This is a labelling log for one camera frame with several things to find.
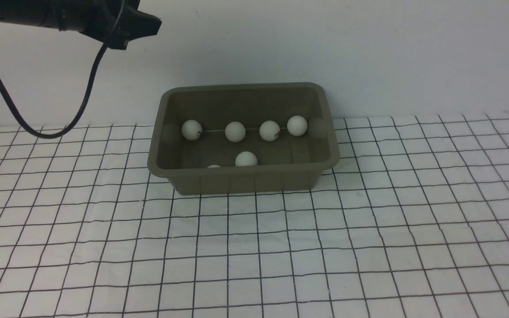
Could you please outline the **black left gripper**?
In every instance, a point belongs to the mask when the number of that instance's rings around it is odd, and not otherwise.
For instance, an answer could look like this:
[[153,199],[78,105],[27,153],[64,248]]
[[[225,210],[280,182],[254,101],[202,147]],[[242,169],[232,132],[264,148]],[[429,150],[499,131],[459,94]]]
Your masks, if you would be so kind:
[[160,18],[141,12],[139,0],[61,0],[65,27],[99,42],[109,49],[125,50],[129,42],[158,34]]

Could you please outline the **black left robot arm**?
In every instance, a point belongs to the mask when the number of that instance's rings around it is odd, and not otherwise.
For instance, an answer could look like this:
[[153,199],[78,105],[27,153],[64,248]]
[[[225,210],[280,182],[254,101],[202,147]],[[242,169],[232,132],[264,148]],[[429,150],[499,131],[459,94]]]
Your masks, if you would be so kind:
[[138,10],[139,0],[0,0],[0,23],[73,31],[125,50],[155,36],[160,18]]

